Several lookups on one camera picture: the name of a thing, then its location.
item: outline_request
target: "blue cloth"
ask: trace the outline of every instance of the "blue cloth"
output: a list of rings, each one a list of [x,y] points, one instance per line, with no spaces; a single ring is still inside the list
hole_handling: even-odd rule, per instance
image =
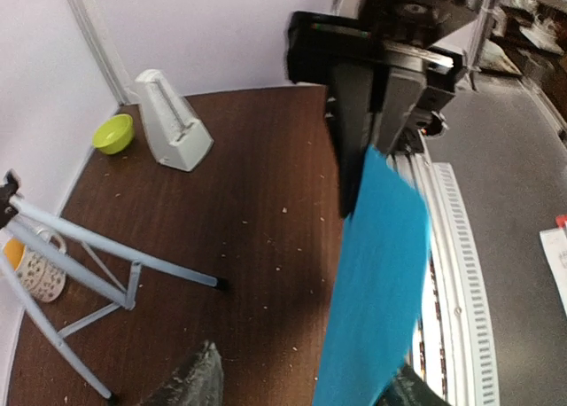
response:
[[[369,148],[345,221],[314,406],[374,405],[402,365],[430,255],[425,202]]]

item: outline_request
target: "mug handle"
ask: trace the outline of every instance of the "mug handle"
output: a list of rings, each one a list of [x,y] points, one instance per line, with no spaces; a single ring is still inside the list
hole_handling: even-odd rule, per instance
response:
[[[36,234],[41,235],[42,233],[48,233],[51,237],[55,238],[59,243],[59,252],[62,254],[67,254],[67,243],[65,240],[59,235],[56,231],[52,231],[50,229],[46,229],[42,227],[39,229]]]

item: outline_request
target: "yellow-green bowl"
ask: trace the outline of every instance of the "yellow-green bowl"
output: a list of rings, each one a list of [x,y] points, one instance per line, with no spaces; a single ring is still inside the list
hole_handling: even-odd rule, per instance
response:
[[[92,145],[100,152],[114,155],[126,149],[134,138],[134,122],[125,113],[113,116],[101,125],[92,137]]]

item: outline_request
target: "red object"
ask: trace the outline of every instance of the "red object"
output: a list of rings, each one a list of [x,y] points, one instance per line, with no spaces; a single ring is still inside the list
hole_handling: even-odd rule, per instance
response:
[[[557,227],[563,228],[567,226],[567,214],[566,215],[558,215],[555,218],[555,222],[557,223]]]

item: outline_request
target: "wooden table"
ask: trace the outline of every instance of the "wooden table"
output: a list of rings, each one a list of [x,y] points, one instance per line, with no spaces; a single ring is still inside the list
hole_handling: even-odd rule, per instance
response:
[[[65,218],[233,284],[221,293],[145,269],[133,311],[69,337],[123,405],[149,395],[205,339],[223,356],[227,406],[310,404],[342,227],[323,101],[316,87],[191,98],[215,141],[192,173],[156,163],[135,106],[125,108],[135,142],[119,155],[93,153]],[[70,250],[96,271],[79,246]],[[108,264],[125,280],[126,263]],[[70,281],[45,310],[60,327],[103,305]],[[10,405],[103,404],[27,317],[9,396]]]

